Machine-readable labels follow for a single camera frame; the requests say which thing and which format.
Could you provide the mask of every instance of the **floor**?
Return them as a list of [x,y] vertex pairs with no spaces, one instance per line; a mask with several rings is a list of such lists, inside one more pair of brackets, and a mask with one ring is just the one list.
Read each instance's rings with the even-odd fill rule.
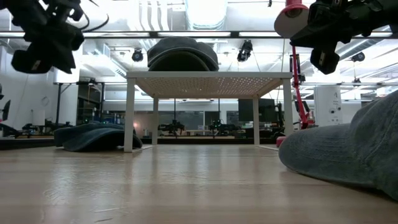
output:
[[398,223],[398,203],[287,170],[254,146],[0,151],[1,224]]

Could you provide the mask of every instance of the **white table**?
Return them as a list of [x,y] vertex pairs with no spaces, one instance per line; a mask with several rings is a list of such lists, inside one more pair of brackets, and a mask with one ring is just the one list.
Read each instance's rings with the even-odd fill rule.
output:
[[[159,122],[159,98],[253,99],[254,144],[260,145],[258,99],[283,84],[285,134],[293,133],[289,72],[128,72],[124,151],[132,151],[135,85],[154,99],[153,128]],[[157,144],[152,132],[152,144]]]

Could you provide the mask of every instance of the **perforated tabletop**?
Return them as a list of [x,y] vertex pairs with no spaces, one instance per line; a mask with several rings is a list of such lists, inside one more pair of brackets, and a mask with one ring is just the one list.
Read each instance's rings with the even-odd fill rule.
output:
[[138,85],[158,98],[254,98],[290,79],[281,72],[130,72]]

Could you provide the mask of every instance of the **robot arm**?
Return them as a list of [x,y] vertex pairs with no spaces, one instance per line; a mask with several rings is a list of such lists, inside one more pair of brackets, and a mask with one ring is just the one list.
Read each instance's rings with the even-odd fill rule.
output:
[[76,68],[72,55],[84,41],[80,29],[66,23],[70,17],[79,21],[84,15],[80,0],[3,0],[0,9],[7,8],[14,17],[12,23],[20,26],[29,48],[17,50],[12,59],[15,70],[24,73],[47,73],[52,66],[71,73]]
[[317,0],[310,6],[308,25],[296,33],[291,44],[313,48],[311,63],[324,74],[333,73],[340,60],[337,43],[367,37],[374,29],[390,26],[398,32],[397,0]]

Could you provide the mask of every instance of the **black monitor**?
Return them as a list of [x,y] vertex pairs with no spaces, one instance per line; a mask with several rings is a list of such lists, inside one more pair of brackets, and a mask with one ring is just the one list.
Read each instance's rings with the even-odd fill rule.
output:
[[[239,100],[239,121],[253,121],[253,100]],[[275,100],[259,99],[260,122],[276,123]]]

